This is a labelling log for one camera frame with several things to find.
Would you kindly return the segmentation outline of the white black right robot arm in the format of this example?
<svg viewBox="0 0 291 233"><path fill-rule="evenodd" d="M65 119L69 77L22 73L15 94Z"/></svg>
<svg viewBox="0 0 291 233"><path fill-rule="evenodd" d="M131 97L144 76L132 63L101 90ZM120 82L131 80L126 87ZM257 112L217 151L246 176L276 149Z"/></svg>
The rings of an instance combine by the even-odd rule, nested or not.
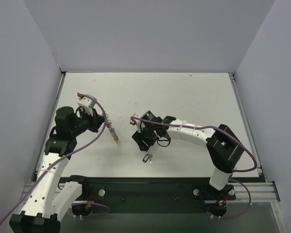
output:
<svg viewBox="0 0 291 233"><path fill-rule="evenodd" d="M209 184L218 191L225 188L244 152L244 149L237 144L238 139L235 134L224 124L216 129L205 128L173 116L156 117L150 111L142 117L132 116L130 124L137 127L132 138L141 151L148 151L159 141L170 143L172 139L206 148L214 165Z"/></svg>

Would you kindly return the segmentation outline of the steel key organiser ring disc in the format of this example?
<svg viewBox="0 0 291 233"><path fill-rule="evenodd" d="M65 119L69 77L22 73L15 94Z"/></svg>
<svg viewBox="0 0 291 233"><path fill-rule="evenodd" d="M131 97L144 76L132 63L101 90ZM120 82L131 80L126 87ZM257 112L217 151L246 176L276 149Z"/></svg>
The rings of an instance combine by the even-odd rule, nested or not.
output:
<svg viewBox="0 0 291 233"><path fill-rule="evenodd" d="M113 127L113 123L110 120L108 114L106 114L106 120L107 120L107 125L106 126L107 126L111 136L113 137L114 141L116 142L116 144L118 144L119 143L119 138L118 138L118 135L117 135L117 133L115 131L115 128Z"/></svg>

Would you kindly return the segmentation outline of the key with black tag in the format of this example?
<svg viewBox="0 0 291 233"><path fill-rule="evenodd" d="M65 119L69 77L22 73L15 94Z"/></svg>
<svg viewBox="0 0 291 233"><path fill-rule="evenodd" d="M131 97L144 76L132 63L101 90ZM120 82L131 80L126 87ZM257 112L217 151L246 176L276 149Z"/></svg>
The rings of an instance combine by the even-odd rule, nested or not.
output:
<svg viewBox="0 0 291 233"><path fill-rule="evenodd" d="M151 153L148 153L143 157L142 161L143 163L149 162L150 164L152 164L152 158L153 158L153 155Z"/></svg>

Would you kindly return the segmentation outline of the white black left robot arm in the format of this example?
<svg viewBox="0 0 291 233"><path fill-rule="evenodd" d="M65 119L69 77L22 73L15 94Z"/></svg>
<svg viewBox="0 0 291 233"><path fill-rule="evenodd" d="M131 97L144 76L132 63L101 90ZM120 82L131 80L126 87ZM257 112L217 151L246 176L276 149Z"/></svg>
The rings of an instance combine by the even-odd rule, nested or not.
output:
<svg viewBox="0 0 291 233"><path fill-rule="evenodd" d="M28 191L28 199L19 214L11 215L9 225L15 233L58 233L61 221L76 199L90 194L87 178L72 176L58 195L55 194L64 168L77 152L77 137L85 131L102 134L106 114L79 105L56 110L55 126L45 145L37 180Z"/></svg>

